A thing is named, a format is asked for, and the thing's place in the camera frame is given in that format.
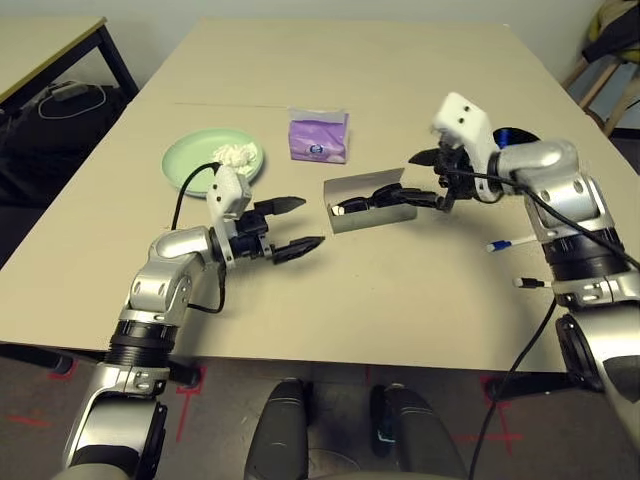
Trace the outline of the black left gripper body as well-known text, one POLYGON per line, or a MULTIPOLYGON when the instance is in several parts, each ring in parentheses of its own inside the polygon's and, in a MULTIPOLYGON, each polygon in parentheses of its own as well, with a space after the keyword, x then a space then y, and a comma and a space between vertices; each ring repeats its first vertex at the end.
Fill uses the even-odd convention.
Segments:
POLYGON ((225 263, 240 258, 271 258, 275 247, 266 238, 268 215, 274 215, 273 207, 254 207, 237 219, 225 219, 223 225, 230 252, 222 254, 225 263))

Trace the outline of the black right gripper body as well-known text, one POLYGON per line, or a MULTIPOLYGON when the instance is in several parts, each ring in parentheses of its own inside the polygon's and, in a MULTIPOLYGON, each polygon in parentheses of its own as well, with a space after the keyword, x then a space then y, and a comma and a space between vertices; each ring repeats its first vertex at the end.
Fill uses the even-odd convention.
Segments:
POLYGON ((434 172, 439 176, 439 185, 446 190, 444 196, 436 200, 436 209, 448 213, 457 200, 477 200, 492 204, 495 199, 483 200, 472 176, 470 159, 462 145, 452 146, 444 140, 438 143, 438 153, 434 164, 434 172))

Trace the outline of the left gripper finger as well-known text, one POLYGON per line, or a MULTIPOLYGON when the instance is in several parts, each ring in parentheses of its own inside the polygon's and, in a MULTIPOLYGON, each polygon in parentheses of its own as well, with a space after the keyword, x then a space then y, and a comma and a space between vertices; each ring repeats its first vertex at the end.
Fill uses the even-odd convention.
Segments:
POLYGON ((304 205, 306 200, 296 196, 276 197, 254 203, 254 210, 261 215, 281 215, 304 205))
POLYGON ((300 258, 320 246, 324 240, 324 236, 307 236, 291 240, 287 245, 273 250, 272 262, 286 263, 300 258))

